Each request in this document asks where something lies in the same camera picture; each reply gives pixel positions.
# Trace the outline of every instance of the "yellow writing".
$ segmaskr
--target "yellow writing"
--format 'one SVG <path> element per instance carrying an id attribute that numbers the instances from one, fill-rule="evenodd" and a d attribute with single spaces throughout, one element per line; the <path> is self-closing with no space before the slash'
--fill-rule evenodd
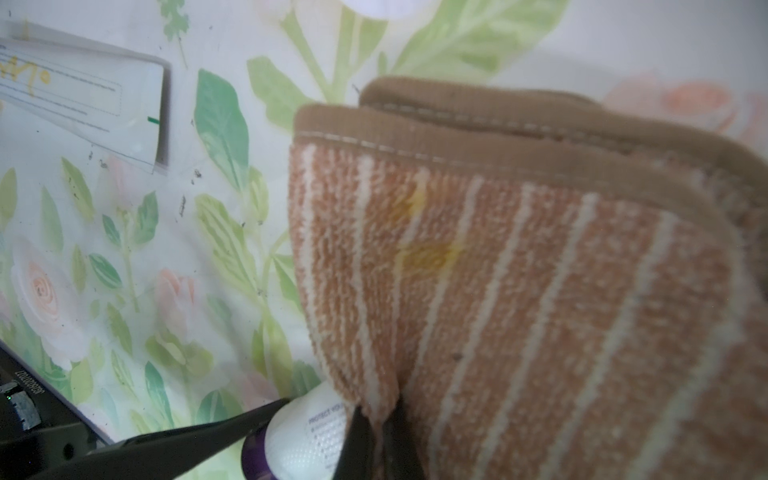
<path id="1" fill-rule="evenodd" d="M 44 68 L 41 68 L 40 75 L 38 75 L 38 66 L 35 63 L 26 61 L 23 64 L 18 64 L 18 58 L 15 56 L 8 60 L 8 63 L 0 61 L 0 78 L 5 78 L 6 75 L 10 75 L 11 80 L 18 81 L 18 76 L 24 71 L 29 70 L 29 79 L 27 80 L 27 91 L 30 97 L 34 97 L 35 93 L 32 90 L 32 85 L 35 83 L 36 78 L 40 78 L 40 81 L 44 84 L 51 83 L 51 73 Z"/>

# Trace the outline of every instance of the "black device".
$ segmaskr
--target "black device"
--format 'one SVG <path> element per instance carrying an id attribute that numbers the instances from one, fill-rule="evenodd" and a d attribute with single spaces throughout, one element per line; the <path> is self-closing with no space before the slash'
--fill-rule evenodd
<path id="1" fill-rule="evenodd" d="M 0 343 L 0 480 L 22 480 L 96 449 L 98 435 Z"/>
<path id="2" fill-rule="evenodd" d="M 171 480 L 266 428 L 289 400 L 221 422 L 148 433 L 96 449 L 100 440 L 0 343 L 0 480 Z M 402 400 L 383 426 L 388 480 L 423 480 Z M 358 407 L 333 480 L 373 475 L 373 433 Z"/>

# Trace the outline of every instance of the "black tongs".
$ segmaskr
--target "black tongs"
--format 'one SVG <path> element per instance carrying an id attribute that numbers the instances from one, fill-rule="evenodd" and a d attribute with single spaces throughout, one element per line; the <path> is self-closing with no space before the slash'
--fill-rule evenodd
<path id="1" fill-rule="evenodd" d="M 29 480 L 171 480 L 237 440 L 264 428 L 289 402 L 277 400 L 221 422 L 148 433 L 93 451 L 90 455 L 32 476 Z M 388 480 L 423 480 L 402 401 L 383 426 Z M 373 475 L 373 431 L 355 409 L 334 480 L 367 480 Z"/>

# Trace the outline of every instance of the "white bottle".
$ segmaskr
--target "white bottle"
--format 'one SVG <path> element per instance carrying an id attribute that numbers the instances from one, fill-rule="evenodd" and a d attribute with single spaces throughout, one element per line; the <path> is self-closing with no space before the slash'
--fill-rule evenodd
<path id="1" fill-rule="evenodd" d="M 331 478 L 339 462 L 345 429 L 343 402 L 331 385 L 323 382 L 281 408 L 265 432 L 246 440 L 243 473 L 249 480 Z"/>

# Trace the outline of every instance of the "orange flower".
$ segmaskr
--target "orange flower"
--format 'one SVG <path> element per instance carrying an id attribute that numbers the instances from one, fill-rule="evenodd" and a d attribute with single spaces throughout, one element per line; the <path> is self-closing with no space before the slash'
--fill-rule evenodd
<path id="1" fill-rule="evenodd" d="M 605 97 L 611 110 L 673 121 L 725 134 L 758 153 L 768 147 L 768 96 L 736 96 L 712 81 L 685 81 L 666 87 L 654 73 L 629 77 Z"/>
<path id="2" fill-rule="evenodd" d="M 25 238 L 14 242 L 11 281 L 24 318 L 53 363 L 69 370 L 71 362 L 83 360 L 88 338 L 72 283 Z"/>

